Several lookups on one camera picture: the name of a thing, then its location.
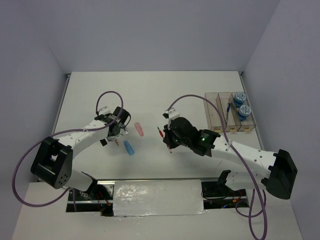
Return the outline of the red gel pen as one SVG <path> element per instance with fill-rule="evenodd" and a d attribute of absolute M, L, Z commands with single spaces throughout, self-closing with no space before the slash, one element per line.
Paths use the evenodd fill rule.
<path fill-rule="evenodd" d="M 158 126 L 157 126 L 157 130 L 158 130 L 160 136 L 162 137 L 162 139 L 164 140 L 164 139 L 165 139 L 165 135 L 163 134 L 162 130 L 161 130 Z M 165 145 L 166 145 L 169 153 L 172 154 L 173 152 L 172 152 L 172 150 L 169 148 L 169 146 L 168 146 L 166 143 L 165 143 Z"/>

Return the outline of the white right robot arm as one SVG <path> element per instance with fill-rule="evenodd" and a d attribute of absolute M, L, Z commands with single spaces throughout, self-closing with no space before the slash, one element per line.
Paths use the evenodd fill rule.
<path fill-rule="evenodd" d="M 233 191 L 259 187 L 276 198 L 291 198 L 298 169 L 288 151 L 264 151 L 227 141 L 209 129 L 196 129 L 184 117 L 170 120 L 164 125 L 163 132 L 163 142 L 171 150 L 184 146 L 202 157 L 214 157 L 248 166 L 249 173 L 229 169 L 222 171 L 217 184 L 221 195 L 228 196 Z"/>

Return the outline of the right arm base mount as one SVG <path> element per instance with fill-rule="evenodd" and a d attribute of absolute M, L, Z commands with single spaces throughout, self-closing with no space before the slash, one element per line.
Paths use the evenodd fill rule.
<path fill-rule="evenodd" d="M 216 181 L 202 181 L 201 196 L 205 210 L 234 209 L 236 205 L 239 208 L 249 207 L 245 189 L 232 190 L 225 185 L 218 185 Z"/>

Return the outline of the blue gel pen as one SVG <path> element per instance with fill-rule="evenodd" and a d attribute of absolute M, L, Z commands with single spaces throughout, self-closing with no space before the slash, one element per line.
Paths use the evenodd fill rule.
<path fill-rule="evenodd" d="M 227 104 L 227 109 L 226 109 L 226 117 L 225 117 L 225 124 L 226 124 L 226 125 L 228 125 L 230 108 L 231 108 L 231 103 L 228 102 L 228 104 Z"/>

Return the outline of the blue slime jar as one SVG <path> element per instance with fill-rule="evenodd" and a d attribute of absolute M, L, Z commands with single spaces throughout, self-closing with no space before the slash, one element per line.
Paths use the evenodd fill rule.
<path fill-rule="evenodd" d="M 251 115 L 251 113 L 252 109 L 245 104 L 241 105 L 237 110 L 237 114 L 241 122 L 246 121 L 247 118 Z"/>
<path fill-rule="evenodd" d="M 234 105 L 239 108 L 247 100 L 247 95 L 243 91 L 236 92 L 233 96 Z"/>

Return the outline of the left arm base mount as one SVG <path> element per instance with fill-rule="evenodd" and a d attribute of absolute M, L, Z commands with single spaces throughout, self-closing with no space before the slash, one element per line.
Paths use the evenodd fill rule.
<path fill-rule="evenodd" d="M 70 190 L 66 202 L 67 213 L 95 212 L 100 216 L 114 216 L 114 181 L 99 181 L 105 190 L 99 190 L 95 196 L 85 195 L 79 190 Z"/>

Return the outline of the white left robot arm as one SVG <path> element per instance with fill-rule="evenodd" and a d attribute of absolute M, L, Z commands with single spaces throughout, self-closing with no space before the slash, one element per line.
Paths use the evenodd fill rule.
<path fill-rule="evenodd" d="M 126 121 L 131 114 L 119 106 L 111 112 L 103 107 L 88 125 L 67 135 L 45 138 L 38 149 L 30 171 L 55 189 L 73 188 L 91 200 L 98 194 L 109 197 L 108 190 L 93 176 L 73 169 L 75 157 L 96 142 L 106 146 L 128 133 Z"/>

